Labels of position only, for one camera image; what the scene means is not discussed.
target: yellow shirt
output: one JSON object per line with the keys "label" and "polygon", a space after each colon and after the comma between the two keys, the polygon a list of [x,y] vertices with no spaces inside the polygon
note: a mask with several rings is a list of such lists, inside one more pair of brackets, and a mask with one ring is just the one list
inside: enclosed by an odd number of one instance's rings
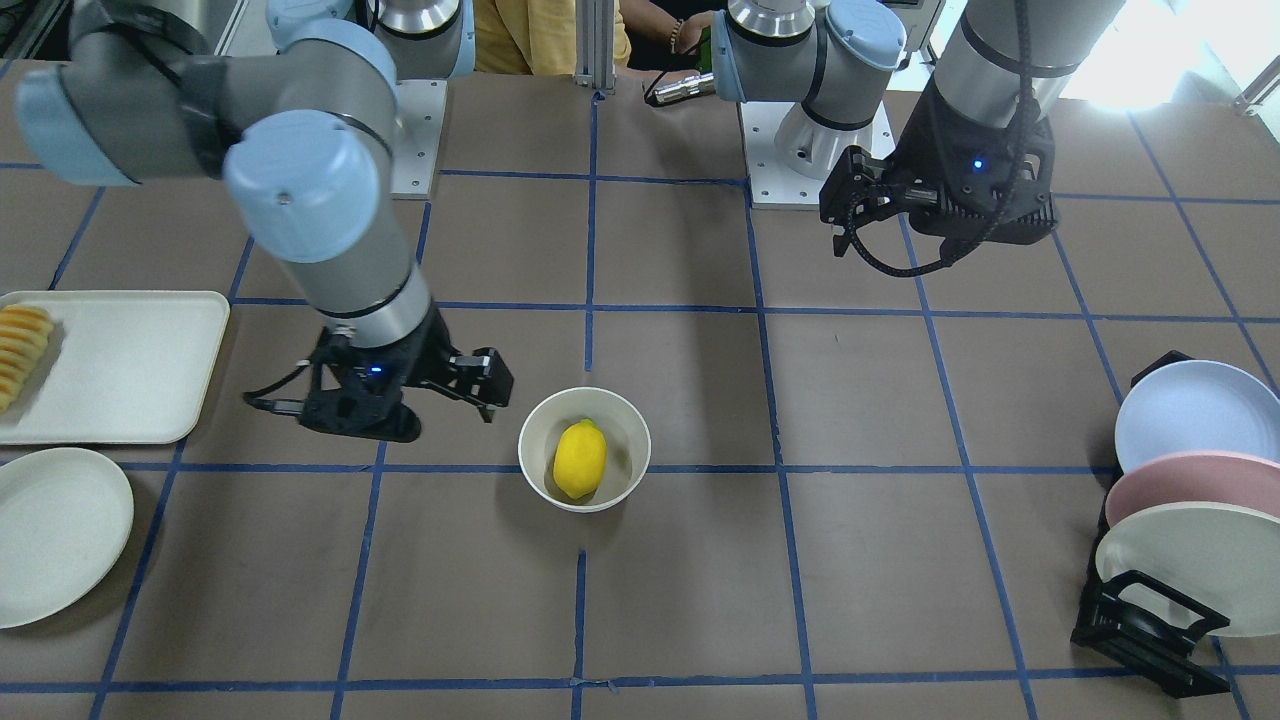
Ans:
{"label": "yellow shirt", "polygon": [[[568,76],[577,65],[573,0],[474,0],[476,69],[483,73]],[[631,41],[613,4],[613,61],[626,65]]]}

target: bracelet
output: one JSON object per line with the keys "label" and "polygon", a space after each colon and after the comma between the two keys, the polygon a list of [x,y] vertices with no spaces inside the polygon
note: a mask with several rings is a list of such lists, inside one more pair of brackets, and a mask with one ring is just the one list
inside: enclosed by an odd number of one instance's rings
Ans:
{"label": "bracelet", "polygon": [[676,27],[671,28],[671,37],[667,38],[667,45],[671,47],[671,54],[676,54],[676,41],[680,40],[680,28],[685,27],[685,20],[676,20]]}

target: human hand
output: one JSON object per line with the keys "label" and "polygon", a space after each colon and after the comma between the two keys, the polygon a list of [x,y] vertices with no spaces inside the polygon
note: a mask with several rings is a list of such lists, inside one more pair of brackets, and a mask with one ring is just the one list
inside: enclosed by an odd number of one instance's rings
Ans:
{"label": "human hand", "polygon": [[712,20],[716,18],[714,10],[708,10],[705,13],[698,13],[696,15],[685,20],[685,24],[680,27],[680,35],[676,36],[676,54],[684,55],[698,45],[698,41],[703,37],[703,31],[712,27]]}

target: dish rack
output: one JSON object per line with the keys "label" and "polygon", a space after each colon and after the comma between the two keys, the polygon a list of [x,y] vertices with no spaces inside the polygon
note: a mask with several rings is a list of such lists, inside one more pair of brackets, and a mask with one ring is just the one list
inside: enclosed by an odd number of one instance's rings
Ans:
{"label": "dish rack", "polygon": [[[1134,375],[1129,387],[1133,388],[1155,370],[1183,360],[1192,357],[1176,350],[1170,351]],[[1117,465],[1112,486],[1121,474]],[[1155,682],[1165,694],[1175,698],[1230,692],[1226,679],[1190,659],[1204,635],[1228,626],[1230,619],[1140,570],[1128,570],[1103,582],[1098,575],[1094,556],[1098,543],[1110,529],[1103,506],[1098,514],[1098,534],[1089,551],[1084,589],[1080,592],[1080,612],[1071,632],[1071,642],[1101,652]],[[1120,598],[1120,593],[1132,585],[1143,585],[1201,619],[1188,628],[1170,625],[1155,614]]]}

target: light blue joint cap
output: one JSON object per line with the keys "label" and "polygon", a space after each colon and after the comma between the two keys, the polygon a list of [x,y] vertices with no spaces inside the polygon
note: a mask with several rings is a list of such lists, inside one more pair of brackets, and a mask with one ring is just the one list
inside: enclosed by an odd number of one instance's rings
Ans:
{"label": "light blue joint cap", "polygon": [[716,76],[716,95],[730,102],[746,102],[742,78],[739,77],[737,61],[733,60],[727,17],[724,10],[719,10],[712,20],[712,73]]}
{"label": "light blue joint cap", "polygon": [[293,35],[289,46],[303,40],[326,40],[351,50],[378,69],[383,74],[383,78],[387,79],[387,86],[392,88],[392,92],[396,92],[396,61],[392,60],[392,54],[387,51],[387,46],[367,29],[347,20],[326,18],[311,20],[300,27]]}
{"label": "light blue joint cap", "polygon": [[18,83],[14,111],[27,147],[40,164],[74,184],[138,184],[125,177],[88,135],[72,108],[60,68],[31,70]]}
{"label": "light blue joint cap", "polygon": [[906,45],[906,28],[893,10],[876,0],[832,0],[827,6],[831,33],[861,61],[896,70]]}
{"label": "light blue joint cap", "polygon": [[476,69],[476,13],[471,0],[462,0],[462,38],[458,41],[458,61],[453,64],[451,78],[471,74]]}
{"label": "light blue joint cap", "polygon": [[289,263],[346,252],[381,199],[369,151],[320,110],[287,110],[250,126],[227,152],[223,179],[253,240]]}
{"label": "light blue joint cap", "polygon": [[271,42],[276,50],[284,50],[293,44],[293,35],[311,20],[324,18],[346,18],[351,12],[352,0],[269,0],[266,4],[266,27],[271,31]]}

